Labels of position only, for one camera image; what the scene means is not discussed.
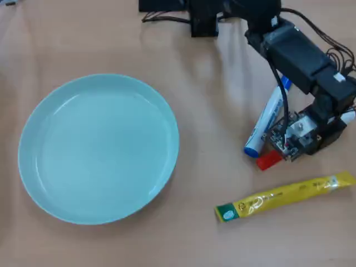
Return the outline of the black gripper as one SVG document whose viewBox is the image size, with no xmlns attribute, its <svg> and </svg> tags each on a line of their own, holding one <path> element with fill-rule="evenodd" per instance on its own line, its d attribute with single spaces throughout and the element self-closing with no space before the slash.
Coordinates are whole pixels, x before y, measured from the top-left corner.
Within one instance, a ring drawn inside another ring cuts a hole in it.
<svg viewBox="0 0 356 267">
<path fill-rule="evenodd" d="M 332 144 L 347 126 L 341 120 L 342 112 L 334 109 L 332 99 L 327 95 L 317 96 L 305 109 L 305 113 L 317 126 L 312 131 L 312 143 L 305 150 L 307 155 L 313 155 Z"/>
</svg>

